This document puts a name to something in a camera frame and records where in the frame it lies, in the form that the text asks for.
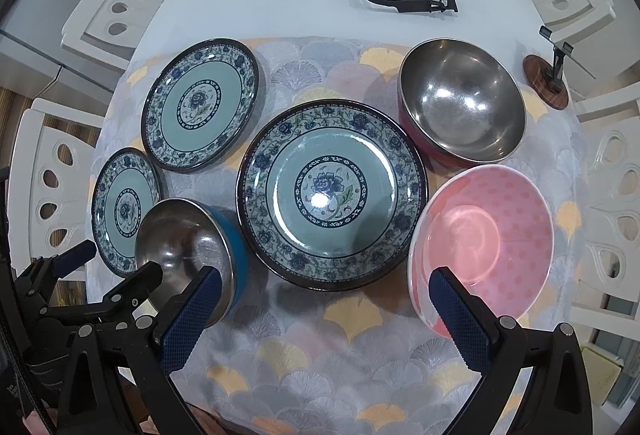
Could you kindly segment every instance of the floral pattern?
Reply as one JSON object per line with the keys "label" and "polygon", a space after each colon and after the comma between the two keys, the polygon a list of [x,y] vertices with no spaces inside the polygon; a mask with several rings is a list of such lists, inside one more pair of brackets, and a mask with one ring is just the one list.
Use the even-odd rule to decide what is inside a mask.
{"label": "floral pattern", "polygon": [[[349,128],[363,134],[375,132],[377,146],[394,166],[398,199],[394,218],[372,245],[354,255],[322,258],[300,251],[280,236],[267,210],[267,177],[257,175],[268,171],[273,158],[292,138],[308,130],[332,127]],[[390,144],[396,144],[393,138],[401,143],[399,149],[390,147]],[[312,286],[338,283],[353,286],[357,285],[355,282],[366,281],[367,277],[374,278],[375,274],[393,268],[408,249],[415,223],[426,202],[424,168],[415,148],[406,142],[397,125],[355,102],[312,102],[296,107],[290,115],[284,114],[254,141],[239,177],[240,187],[244,188],[239,201],[245,234],[255,242],[262,259],[278,274],[303,277]],[[421,190],[412,193],[412,185]],[[252,188],[251,192],[246,191],[248,188]],[[322,227],[339,227],[356,219],[364,208],[366,174],[343,157],[315,158],[298,175],[294,196],[298,209],[307,220]],[[267,241],[264,241],[265,231],[271,232]]]}
{"label": "floral pattern", "polygon": [[94,195],[92,197],[91,224],[100,256],[114,274],[125,276],[136,270],[136,261],[133,256],[124,256],[113,245],[107,231],[106,213],[114,217],[116,229],[124,238],[132,238],[140,227],[148,209],[143,209],[140,197],[133,188],[125,188],[120,191],[114,200],[113,209],[106,209],[106,203],[111,190],[111,184],[115,178],[125,170],[137,170],[146,179],[148,191],[151,194],[152,204],[160,200],[160,182],[156,169],[142,152],[135,148],[119,150],[105,163],[98,175]]}
{"label": "floral pattern", "polygon": [[135,190],[125,188],[116,198],[113,209],[118,232],[125,238],[136,234],[140,225],[140,198]]}
{"label": "floral pattern", "polygon": [[[219,136],[192,152],[182,152],[169,145],[162,133],[164,102],[180,77],[190,69],[209,61],[231,65],[241,80],[240,103],[236,113]],[[148,153],[166,170],[189,171],[216,158],[246,124],[254,108],[258,89],[258,67],[251,51],[234,40],[210,40],[195,45],[177,56],[154,82],[148,93],[142,115],[142,139]],[[178,123],[195,130],[214,119],[224,87],[213,80],[192,84],[180,97],[175,110]]]}
{"label": "floral pattern", "polygon": [[296,206],[309,222],[321,227],[340,227],[353,222],[364,209],[367,180],[349,159],[326,155],[302,169],[294,195]]}
{"label": "floral pattern", "polygon": [[195,130],[209,123],[220,107],[221,95],[220,85],[213,80],[194,83],[178,102],[176,117],[180,126]]}

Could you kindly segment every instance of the plate rim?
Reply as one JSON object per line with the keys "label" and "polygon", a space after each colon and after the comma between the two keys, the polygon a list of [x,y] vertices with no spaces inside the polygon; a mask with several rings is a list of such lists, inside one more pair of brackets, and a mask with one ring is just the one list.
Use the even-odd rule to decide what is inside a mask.
{"label": "plate rim", "polygon": [[[231,136],[229,136],[229,138],[227,139],[225,145],[222,148],[220,148],[217,152],[215,152],[215,154],[213,154],[211,157],[206,158],[206,159],[200,161],[199,163],[193,164],[193,165],[188,166],[186,168],[181,168],[181,167],[177,167],[177,166],[171,166],[169,164],[166,164],[166,163],[162,162],[161,160],[159,160],[159,158],[156,157],[156,155],[151,150],[149,142],[147,141],[147,138],[146,138],[146,133],[145,133],[146,132],[146,119],[145,119],[145,117],[149,112],[149,105],[151,104],[151,96],[153,95],[153,92],[158,87],[158,85],[160,83],[160,80],[163,79],[169,73],[169,71],[171,71],[175,67],[175,65],[177,63],[182,61],[184,58],[186,58],[192,52],[195,52],[198,49],[202,49],[204,47],[212,46],[212,45],[231,45],[231,46],[234,46],[234,47],[240,49],[248,57],[249,61],[251,62],[252,68],[254,69],[254,72],[255,72],[255,76],[254,76],[254,96],[251,98],[251,102],[249,103],[249,111],[248,111],[248,113],[246,115],[246,118],[244,119],[244,122],[242,122],[242,125],[240,125],[238,127],[238,129]],[[211,40],[204,40],[204,41],[198,42],[198,43],[196,43],[194,45],[191,45],[187,49],[183,50],[180,54],[175,56],[169,63],[167,63],[167,65],[164,67],[164,69],[162,69],[162,72],[158,75],[158,77],[151,84],[151,87],[150,87],[149,91],[146,94],[145,105],[142,108],[142,115],[140,116],[140,138],[142,139],[142,144],[145,147],[145,151],[146,151],[147,155],[149,156],[149,159],[153,163],[155,163],[157,166],[162,168],[163,170],[175,171],[177,173],[189,173],[191,171],[198,170],[199,168],[202,168],[203,166],[206,166],[210,162],[215,161],[222,154],[224,154],[226,152],[226,150],[228,150],[229,147],[231,147],[231,145],[234,143],[234,141],[236,140],[238,135],[244,130],[244,127],[249,122],[249,118],[251,117],[252,113],[254,113],[255,102],[256,102],[256,100],[258,98],[258,88],[259,88],[259,86],[260,86],[260,68],[259,68],[259,65],[258,65],[258,60],[256,59],[254,53],[251,52],[251,50],[244,43],[242,43],[242,42],[240,42],[238,40],[233,40],[232,38],[212,38]]]}
{"label": "plate rim", "polygon": [[255,241],[254,235],[252,235],[249,228],[249,220],[244,211],[244,206],[242,205],[242,180],[246,176],[246,171],[249,168],[249,161],[251,159],[252,153],[255,151],[258,143],[267,135],[268,131],[273,128],[274,123],[281,121],[282,119],[287,119],[291,117],[293,114],[305,110],[306,108],[315,107],[319,105],[343,105],[355,108],[357,110],[366,110],[367,112],[372,113],[378,119],[380,119],[387,126],[393,128],[398,134],[402,137],[405,143],[408,146],[409,152],[412,155],[414,162],[418,167],[418,177],[420,182],[422,183],[422,190],[420,191],[420,200],[418,202],[418,211],[417,216],[420,218],[424,207],[427,205],[429,201],[429,178],[427,176],[425,163],[422,160],[422,156],[420,155],[414,141],[408,136],[408,134],[402,129],[402,127],[396,123],[391,117],[384,114],[377,108],[371,107],[370,105],[354,101],[348,99],[340,99],[340,98],[327,98],[327,99],[319,99],[314,101],[305,102],[299,105],[294,105],[293,107],[287,108],[283,112],[279,113],[273,119],[269,120],[269,122],[264,125],[258,134],[252,139],[249,147],[244,152],[242,156],[242,162],[240,163],[240,170],[238,170],[238,177],[236,178],[236,215],[238,216],[238,221],[240,223],[240,228],[242,231],[242,235],[245,240],[249,244],[252,252],[257,256],[257,258],[265,265],[267,268],[278,275],[285,281],[292,283],[298,287],[315,290],[315,291],[348,291],[354,290],[360,287],[364,287],[365,285],[369,285],[370,283],[376,282],[379,279],[385,277],[388,273],[393,271],[402,261],[406,258],[409,252],[409,246],[411,244],[411,238],[413,237],[413,233],[407,237],[407,240],[404,242],[404,246],[402,249],[391,258],[385,265],[383,265],[380,269],[375,270],[370,273],[370,275],[366,275],[364,280],[353,279],[339,283],[329,283],[325,285],[320,285],[320,282],[307,279],[299,274],[293,273],[288,269],[282,267],[280,264],[274,262],[271,257],[262,249],[260,245]]}
{"label": "plate rim", "polygon": [[151,159],[146,155],[145,152],[141,152],[138,148],[134,148],[133,146],[127,146],[125,148],[120,148],[119,150],[114,152],[114,154],[112,154],[111,157],[108,158],[107,161],[104,163],[103,167],[100,169],[100,173],[95,178],[94,191],[92,192],[92,195],[91,195],[91,232],[94,235],[95,247],[98,249],[98,253],[100,254],[100,258],[102,259],[104,264],[109,268],[109,270],[111,272],[113,272],[113,274],[115,274],[115,275],[117,275],[119,277],[122,277],[122,278],[126,278],[129,274],[132,274],[135,271],[131,271],[131,272],[120,271],[119,269],[116,269],[115,267],[113,267],[113,265],[106,260],[106,257],[104,256],[104,252],[102,251],[102,248],[101,248],[100,244],[97,241],[94,217],[95,217],[95,194],[96,194],[96,192],[98,190],[98,182],[100,181],[100,178],[104,175],[104,172],[105,172],[105,170],[107,170],[107,167],[110,165],[110,163],[116,157],[119,157],[120,155],[126,154],[126,153],[138,154],[141,157],[145,158],[145,160],[147,161],[147,163],[151,167],[151,173],[153,174],[154,180],[156,181],[156,187],[158,188],[157,192],[156,192],[156,195],[158,197],[158,202],[160,202],[163,199],[163,194],[164,194],[164,191],[162,190],[162,184],[161,184],[160,174],[158,173],[158,169],[156,168],[154,163],[151,161]]}

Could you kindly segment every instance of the blue and white floral plate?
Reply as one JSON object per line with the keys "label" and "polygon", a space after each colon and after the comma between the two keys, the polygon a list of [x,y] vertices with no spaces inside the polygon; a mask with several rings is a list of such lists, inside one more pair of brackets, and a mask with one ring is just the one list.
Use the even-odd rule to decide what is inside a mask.
{"label": "blue and white floral plate", "polygon": [[271,121],[249,146],[236,189],[244,235],[268,268],[329,291],[395,268],[427,196],[404,131],[347,100],[299,105]]}
{"label": "blue and white floral plate", "polygon": [[146,152],[165,170],[214,160],[246,124],[258,92],[258,63],[242,43],[217,39],[175,57],[156,79],[142,111]]}
{"label": "blue and white floral plate", "polygon": [[156,168],[140,150],[123,148],[105,163],[95,182],[91,226],[95,245],[114,274],[136,270],[140,222],[161,199]]}

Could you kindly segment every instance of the metal bowl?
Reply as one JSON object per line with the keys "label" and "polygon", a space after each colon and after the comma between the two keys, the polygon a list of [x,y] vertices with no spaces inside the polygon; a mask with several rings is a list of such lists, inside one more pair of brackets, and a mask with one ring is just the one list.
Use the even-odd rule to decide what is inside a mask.
{"label": "metal bowl", "polygon": [[162,267],[162,283],[149,301],[160,310],[181,293],[204,265],[220,271],[222,295],[207,327],[220,321],[238,300],[246,277],[246,253],[236,229],[218,212],[180,198],[160,201],[146,214],[136,239],[136,265]]}
{"label": "metal bowl", "polygon": [[497,162],[524,135],[526,111],[516,83],[470,43],[442,38],[414,47],[400,67],[398,93],[410,135],[457,161]]}

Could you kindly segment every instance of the table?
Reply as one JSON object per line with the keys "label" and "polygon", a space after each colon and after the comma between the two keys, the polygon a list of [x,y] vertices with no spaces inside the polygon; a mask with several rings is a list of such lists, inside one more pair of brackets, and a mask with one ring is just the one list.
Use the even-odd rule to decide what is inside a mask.
{"label": "table", "polygon": [[[233,14],[240,16],[249,8],[248,1],[236,1],[242,7]],[[164,176],[169,196],[215,204],[233,217],[242,154],[270,118],[292,104],[346,97],[397,119],[396,79],[409,46],[438,36],[466,38],[507,65],[526,102],[526,136],[505,164],[527,175],[542,191],[554,217],[556,241],[548,281],[520,322],[551,329],[566,319],[577,287],[575,268],[584,243],[580,217],[587,189],[581,163],[586,147],[570,109],[552,110],[523,85],[524,55],[543,52],[550,59],[551,50],[537,35],[540,18],[530,0],[506,1],[504,11],[484,17],[476,12],[479,21],[471,27],[467,11],[473,13],[483,4],[487,8],[487,0],[458,0],[460,13],[433,16],[387,14],[346,3],[342,15],[358,17],[343,20],[342,25],[332,24],[332,18],[340,18],[337,0],[324,0],[326,8],[331,3],[334,7],[316,4],[318,14],[301,18],[295,27],[298,33],[324,30],[325,36],[338,38],[274,39],[268,34],[293,31],[282,10],[274,6],[282,0],[260,0],[264,20],[250,12],[250,24],[233,22],[226,10],[235,11],[231,5],[219,18],[196,21],[187,13],[196,11],[201,2],[166,0],[114,93],[95,151],[91,191],[113,152],[130,145],[142,149],[140,115],[148,89],[180,48],[198,40],[242,39],[260,63],[264,74],[260,89],[266,91],[266,102],[220,161],[197,173],[164,172]],[[302,14],[291,11],[296,18]],[[503,18],[510,27],[498,28]],[[239,30],[234,31],[236,24]],[[249,39],[253,26],[259,38]],[[493,27],[495,32],[488,32]],[[378,30],[395,44],[367,38]],[[353,34],[351,39],[344,37],[347,33]],[[434,168],[429,174],[431,193],[450,176],[441,167]],[[100,261],[91,263],[87,273],[91,301],[100,300],[120,280]],[[148,304],[138,310],[143,312],[149,312]],[[516,385],[498,433],[513,418],[525,378]],[[466,369],[450,339],[431,333],[414,314],[405,264],[361,290],[321,293],[284,282],[251,257],[248,287],[240,303],[223,322],[203,333],[185,368],[172,379],[186,401],[256,433],[417,435],[441,433],[478,376]]]}

